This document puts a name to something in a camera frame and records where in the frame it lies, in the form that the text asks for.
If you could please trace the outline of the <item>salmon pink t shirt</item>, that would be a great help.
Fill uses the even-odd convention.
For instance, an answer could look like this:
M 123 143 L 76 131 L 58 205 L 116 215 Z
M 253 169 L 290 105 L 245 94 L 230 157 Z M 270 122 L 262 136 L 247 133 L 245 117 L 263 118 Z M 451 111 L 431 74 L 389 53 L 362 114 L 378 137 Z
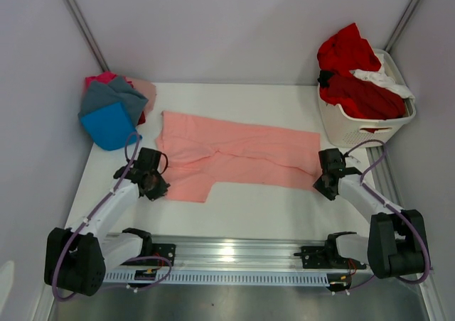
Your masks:
M 205 202 L 217 183 L 312 190 L 320 135 L 164 111 L 157 148 L 168 157 L 169 200 Z

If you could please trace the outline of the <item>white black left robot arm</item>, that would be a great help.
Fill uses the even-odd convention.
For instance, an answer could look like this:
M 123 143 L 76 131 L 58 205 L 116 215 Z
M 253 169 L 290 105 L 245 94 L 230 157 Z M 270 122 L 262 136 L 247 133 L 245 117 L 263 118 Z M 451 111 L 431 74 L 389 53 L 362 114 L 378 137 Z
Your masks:
M 141 148 L 114 174 L 113 186 L 85 216 L 72 226 L 54 228 L 47 238 L 44 282 L 54 297 L 64 301 L 60 290 L 92 296 L 102 286 L 108 271 L 124 264 L 148 262 L 173 268 L 173 261 L 154 251 L 149 232 L 126 228 L 113 239 L 107 236 L 125 211 L 145 197 L 164 197 L 170 185 L 164 180 L 161 162 L 166 154 Z

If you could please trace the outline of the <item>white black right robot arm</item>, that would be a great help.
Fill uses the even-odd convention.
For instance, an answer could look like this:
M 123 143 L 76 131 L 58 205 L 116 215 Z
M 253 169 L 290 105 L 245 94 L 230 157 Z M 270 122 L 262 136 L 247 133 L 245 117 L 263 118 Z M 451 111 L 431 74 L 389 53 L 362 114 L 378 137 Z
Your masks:
M 338 232 L 327 237 L 325 262 L 342 266 L 348 259 L 370 267 L 377 278 L 397 278 L 420 284 L 429 276 L 431 260 L 423 216 L 404 210 L 372 188 L 366 181 L 368 167 L 361 171 L 349 152 L 337 148 L 318 152 L 321 176 L 314 188 L 334 201 L 341 197 L 369 221 L 367 237 L 355 232 Z

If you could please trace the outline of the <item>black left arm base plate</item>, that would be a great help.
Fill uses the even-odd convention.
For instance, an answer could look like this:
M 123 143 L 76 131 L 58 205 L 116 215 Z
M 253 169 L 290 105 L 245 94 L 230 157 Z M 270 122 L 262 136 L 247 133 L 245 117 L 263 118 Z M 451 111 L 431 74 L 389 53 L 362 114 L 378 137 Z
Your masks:
M 150 250 L 139 255 L 139 259 L 124 262 L 123 266 L 151 266 L 163 267 L 168 266 L 166 259 L 174 265 L 176 257 L 176 245 L 171 243 L 157 243 L 152 244 Z

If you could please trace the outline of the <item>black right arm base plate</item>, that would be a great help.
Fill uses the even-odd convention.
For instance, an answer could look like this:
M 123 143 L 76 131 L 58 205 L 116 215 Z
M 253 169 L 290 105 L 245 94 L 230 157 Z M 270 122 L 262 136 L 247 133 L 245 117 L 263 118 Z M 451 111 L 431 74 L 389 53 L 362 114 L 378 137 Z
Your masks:
M 364 270 L 367 268 L 367 265 L 362 262 L 340 256 L 329 246 L 302 246 L 293 256 L 301 259 L 305 269 Z

